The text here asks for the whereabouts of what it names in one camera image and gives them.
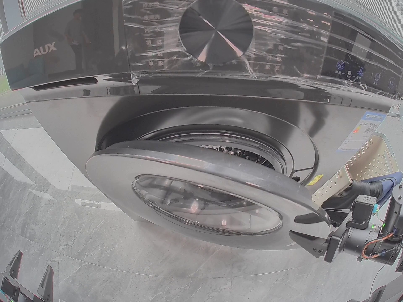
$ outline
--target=cable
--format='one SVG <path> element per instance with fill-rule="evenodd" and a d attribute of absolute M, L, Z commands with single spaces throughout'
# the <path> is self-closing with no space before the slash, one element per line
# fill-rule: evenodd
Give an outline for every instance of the cable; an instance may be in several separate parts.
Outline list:
<path fill-rule="evenodd" d="M 376 277 L 378 276 L 379 272 L 380 272 L 386 265 L 387 265 L 387 264 L 384 264 L 384 265 L 379 269 L 379 271 L 376 273 L 376 275 L 375 275 L 375 277 L 374 277 L 374 280 L 372 281 L 369 300 L 371 299 L 372 288 L 374 287 L 375 279 L 376 279 Z"/>
<path fill-rule="evenodd" d="M 371 240 L 370 242 L 368 242 L 364 246 L 364 248 L 362 249 L 362 252 L 361 252 L 362 257 L 364 259 L 374 259 L 375 257 L 379 257 L 381 254 L 384 254 L 384 252 L 382 252 L 382 253 L 379 253 L 379 254 L 376 254 L 376 255 L 373 255 L 373 256 L 367 256 L 365 254 L 365 251 L 368 248 L 368 246 L 370 246 L 371 244 L 374 244 L 374 243 L 377 243 L 377 242 L 380 242 L 382 240 L 385 240 L 385 239 L 388 239 L 388 238 L 392 237 L 395 234 L 395 231 L 396 231 L 396 229 L 394 229 L 393 232 L 391 232 L 390 234 L 388 234 L 386 236 L 383 236 L 383 237 L 380 237 L 380 238 L 377 238 L 377 239 L 374 239 L 374 240 Z"/>

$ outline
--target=perforated metal plate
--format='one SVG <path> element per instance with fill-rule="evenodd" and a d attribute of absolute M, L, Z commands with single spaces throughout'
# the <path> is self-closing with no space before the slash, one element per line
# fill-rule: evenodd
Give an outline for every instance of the perforated metal plate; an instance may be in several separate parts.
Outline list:
<path fill-rule="evenodd" d="M 351 178 L 369 179 L 399 171 L 385 140 L 373 135 L 346 164 Z"/>
<path fill-rule="evenodd" d="M 341 168 L 322 188 L 319 188 L 313 195 L 315 204 L 322 205 L 326 199 L 339 194 L 351 184 L 351 178 L 346 166 Z"/>
<path fill-rule="evenodd" d="M 313 195 L 315 204 L 339 194 L 351 184 L 351 179 L 364 180 L 399 171 L 396 158 L 385 140 L 373 135 L 347 164 Z"/>

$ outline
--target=qr code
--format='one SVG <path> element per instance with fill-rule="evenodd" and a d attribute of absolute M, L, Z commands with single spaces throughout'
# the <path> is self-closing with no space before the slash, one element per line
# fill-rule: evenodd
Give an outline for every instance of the qr code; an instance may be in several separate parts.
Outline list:
<path fill-rule="evenodd" d="M 367 128 L 365 129 L 364 133 L 372 134 L 375 132 L 376 128 L 379 124 L 377 123 L 370 123 Z"/>

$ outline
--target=yellow warning sticker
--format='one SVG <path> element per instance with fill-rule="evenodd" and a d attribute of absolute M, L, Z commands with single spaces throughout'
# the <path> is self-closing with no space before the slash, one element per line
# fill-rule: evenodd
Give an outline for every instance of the yellow warning sticker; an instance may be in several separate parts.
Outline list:
<path fill-rule="evenodd" d="M 321 179 L 321 177 L 323 177 L 323 174 L 320 174 L 320 175 L 316 176 L 315 178 L 313 178 L 313 180 L 309 184 L 307 184 L 307 186 L 313 186 L 315 183 L 317 183 Z"/>

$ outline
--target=aux logo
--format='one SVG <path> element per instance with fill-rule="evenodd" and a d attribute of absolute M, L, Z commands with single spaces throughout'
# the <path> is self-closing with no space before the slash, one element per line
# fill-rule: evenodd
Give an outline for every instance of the aux logo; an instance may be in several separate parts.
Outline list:
<path fill-rule="evenodd" d="M 44 54 L 46 54 L 46 53 L 49 53 L 49 52 L 51 52 L 52 50 L 57 50 L 57 49 L 54 47 L 54 43 L 55 43 L 55 42 L 46 44 L 46 45 L 45 45 L 45 50 L 43 50 L 43 46 L 39 47 L 39 49 L 38 49 L 38 48 L 35 48 L 35 50 L 33 51 L 33 57 L 35 58 L 36 56 L 41 56 L 41 55 L 44 55 Z"/>

